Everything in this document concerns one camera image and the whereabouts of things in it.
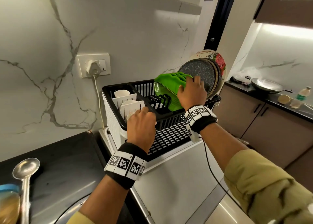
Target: black dish rack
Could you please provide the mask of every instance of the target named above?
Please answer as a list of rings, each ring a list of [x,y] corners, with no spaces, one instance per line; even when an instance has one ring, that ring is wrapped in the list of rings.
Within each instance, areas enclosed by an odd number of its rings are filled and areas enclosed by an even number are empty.
[[[153,160],[162,154],[190,141],[186,130],[185,110],[170,111],[168,105],[171,102],[167,94],[157,96],[154,93],[153,80],[143,80],[137,82],[108,85],[102,88],[112,112],[117,118],[120,127],[127,130],[127,123],[120,115],[117,107],[112,101],[114,92],[117,90],[127,90],[131,94],[137,94],[137,101],[144,101],[149,111],[155,113],[157,118],[156,137],[148,153],[148,160]],[[205,106],[212,109],[214,103],[221,100],[221,96],[215,95],[205,103]]]

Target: person's left hand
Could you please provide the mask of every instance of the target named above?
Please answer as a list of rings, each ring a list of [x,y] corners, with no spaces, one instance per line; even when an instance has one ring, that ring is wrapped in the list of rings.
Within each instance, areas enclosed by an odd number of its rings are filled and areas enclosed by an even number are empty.
[[[127,121],[127,142],[149,152],[156,134],[156,115],[148,107],[137,110]]]

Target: hand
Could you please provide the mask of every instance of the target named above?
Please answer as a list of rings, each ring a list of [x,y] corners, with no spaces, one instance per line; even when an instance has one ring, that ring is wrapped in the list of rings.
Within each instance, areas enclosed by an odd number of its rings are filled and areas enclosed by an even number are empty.
[[[127,142],[148,153],[156,135],[155,124],[156,115],[148,107],[137,110],[127,121]]]
[[[207,95],[204,89],[204,82],[201,80],[200,76],[195,76],[194,81],[187,76],[185,89],[181,85],[177,93],[179,102],[186,111],[192,106],[204,105]]]

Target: electrical outlet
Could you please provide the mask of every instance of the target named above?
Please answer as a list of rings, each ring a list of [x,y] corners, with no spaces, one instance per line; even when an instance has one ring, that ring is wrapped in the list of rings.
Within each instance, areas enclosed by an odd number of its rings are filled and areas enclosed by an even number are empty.
[[[99,63],[101,72],[99,76],[110,75],[111,74],[111,65],[110,65],[110,55],[108,53],[103,54],[84,54],[77,55],[78,65],[80,67],[81,77],[92,77],[86,71],[86,66],[88,61],[94,60]]]

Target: blue lid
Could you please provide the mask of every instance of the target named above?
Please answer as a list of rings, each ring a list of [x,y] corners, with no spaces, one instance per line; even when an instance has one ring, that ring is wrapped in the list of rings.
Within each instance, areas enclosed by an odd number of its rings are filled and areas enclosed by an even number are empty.
[[[19,187],[13,184],[0,185],[0,192],[16,192],[19,193]]]

